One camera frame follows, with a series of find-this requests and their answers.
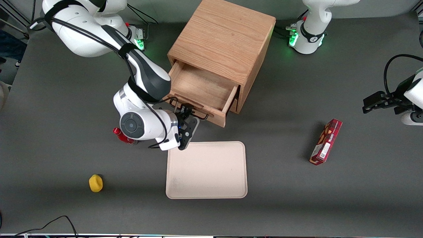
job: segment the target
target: red box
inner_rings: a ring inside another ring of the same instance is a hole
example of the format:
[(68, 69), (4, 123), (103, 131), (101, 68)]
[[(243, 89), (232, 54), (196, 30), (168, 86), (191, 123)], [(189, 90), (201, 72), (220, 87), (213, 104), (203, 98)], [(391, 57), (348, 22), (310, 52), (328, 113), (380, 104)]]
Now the red box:
[(328, 124), (326, 124), (323, 132), (320, 134), (319, 142), (311, 154), (311, 163), (314, 165), (319, 165), (326, 162), (341, 126), (342, 122), (338, 121), (337, 119), (333, 119)]

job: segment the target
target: bottle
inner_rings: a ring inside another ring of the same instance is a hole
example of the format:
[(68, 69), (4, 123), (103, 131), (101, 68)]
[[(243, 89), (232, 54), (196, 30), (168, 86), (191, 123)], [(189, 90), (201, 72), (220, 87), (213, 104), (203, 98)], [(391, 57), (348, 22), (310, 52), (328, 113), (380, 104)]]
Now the bottle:
[(121, 140), (121, 141), (123, 141), (123, 142), (125, 142), (125, 143), (127, 143), (127, 144), (130, 144), (130, 145), (136, 145), (137, 143), (138, 143), (138, 141), (136, 141), (136, 140), (134, 140), (134, 139), (129, 139), (123, 132), (122, 132), (122, 130), (120, 129), (120, 128), (118, 128), (118, 127), (115, 127), (114, 129), (113, 129), (113, 133), (115, 134), (115, 135), (117, 135), (118, 136), (118, 138), (119, 138), (119, 140)]

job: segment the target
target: plastic tray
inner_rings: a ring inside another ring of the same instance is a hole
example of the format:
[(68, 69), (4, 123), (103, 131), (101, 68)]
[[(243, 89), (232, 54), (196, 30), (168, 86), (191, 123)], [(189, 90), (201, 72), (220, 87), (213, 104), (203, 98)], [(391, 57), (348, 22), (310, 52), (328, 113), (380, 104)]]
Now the plastic tray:
[(243, 198), (247, 195), (245, 146), (239, 141), (191, 142), (168, 151), (170, 199)]

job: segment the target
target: wood grain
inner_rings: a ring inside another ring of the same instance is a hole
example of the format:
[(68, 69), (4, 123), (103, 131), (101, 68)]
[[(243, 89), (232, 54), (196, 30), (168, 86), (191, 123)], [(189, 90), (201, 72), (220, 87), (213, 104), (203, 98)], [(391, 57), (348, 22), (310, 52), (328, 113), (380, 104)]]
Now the wood grain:
[(228, 110), (239, 113), (245, 103), (275, 23), (233, 3), (203, 0), (168, 53), (171, 94), (224, 127)]
[(203, 0), (168, 55), (245, 85), (275, 21), (223, 0)]
[(264, 57), (266, 56), (266, 52), (267, 52), (267, 47), (269, 46), (269, 42), (270, 42), (270, 38), (272, 36), (272, 31), (273, 28), (271, 30), (271, 32), (269, 33), (267, 39), (265, 42), (263, 42), (263, 45), (261, 47), (261, 51), (260, 54), (257, 57), (257, 61), (256, 64), (254, 65), (254, 67), (251, 69), (249, 75), (248, 75), (248, 80), (247, 83), (245, 84), (244, 87), (240, 88), (239, 91), (239, 100), (238, 100), (238, 105), (236, 107), (236, 113), (240, 113), (241, 109), (245, 103), (245, 100), (247, 99), (247, 95), (250, 92), (251, 87), (253, 86), (253, 83), (255, 81), (255, 78), (257, 77), (257, 74), (261, 68), (261, 65), (263, 64), (264, 61)]
[(238, 85), (222, 77), (176, 61), (169, 72), (172, 88), (168, 97), (175, 96), (181, 102), (194, 106), (197, 115), (225, 126), (226, 113), (231, 106)]

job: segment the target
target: drawer handle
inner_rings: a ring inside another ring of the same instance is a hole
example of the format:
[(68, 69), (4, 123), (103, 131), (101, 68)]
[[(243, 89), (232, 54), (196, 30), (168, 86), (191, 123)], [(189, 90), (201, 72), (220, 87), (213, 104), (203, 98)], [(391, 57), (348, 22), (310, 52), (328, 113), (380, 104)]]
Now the drawer handle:
[(199, 104), (199, 103), (197, 103), (197, 102), (194, 102), (194, 101), (192, 101), (192, 100), (190, 100), (190, 99), (188, 99), (188, 98), (186, 98), (186, 97), (184, 97), (184, 96), (181, 96), (181, 95), (179, 95), (179, 94), (175, 94), (175, 97), (177, 97), (178, 99), (180, 98), (180, 99), (182, 99), (183, 101), (185, 101), (185, 102), (187, 102), (187, 103), (189, 103), (189, 104), (193, 105), (193, 106), (194, 106), (194, 113), (195, 113), (195, 111), (197, 111), (197, 112), (199, 112), (199, 113), (205, 114), (205, 116), (204, 116), (204, 117), (199, 117), (199, 116), (195, 115), (195, 117), (197, 117), (198, 119), (200, 119), (200, 120), (207, 120), (207, 118), (208, 118), (209, 116), (214, 117), (214, 115), (213, 115), (213, 114), (211, 114), (211, 113), (209, 113), (209, 112), (205, 112), (205, 111), (203, 111), (203, 110), (202, 110), (202, 109), (204, 108), (204, 106), (203, 106), (203, 105), (201, 105), (201, 104)]
[(181, 95), (179, 95), (179, 94), (175, 94), (175, 97), (177, 97), (177, 98), (181, 98), (183, 101), (186, 101), (186, 102), (188, 102), (189, 104), (192, 104), (194, 107), (196, 107), (196, 108), (198, 108), (198, 109), (202, 109), (202, 108), (204, 108), (204, 106), (203, 106), (203, 105), (201, 105), (201, 104), (199, 104), (199, 103), (197, 103), (197, 102), (194, 102), (194, 101), (192, 101), (192, 100), (190, 100), (190, 99), (188, 99), (188, 98), (186, 98), (186, 97), (184, 97), (184, 96), (181, 96)]

